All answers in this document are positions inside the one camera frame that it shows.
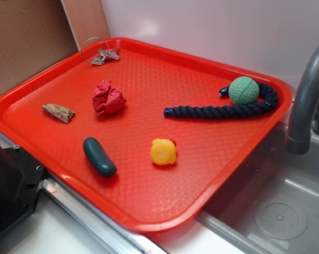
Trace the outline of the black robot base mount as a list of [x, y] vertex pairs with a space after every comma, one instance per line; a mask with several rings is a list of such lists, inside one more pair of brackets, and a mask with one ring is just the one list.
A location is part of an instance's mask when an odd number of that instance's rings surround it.
[[0, 238], [35, 212], [44, 177], [27, 151], [0, 146]]

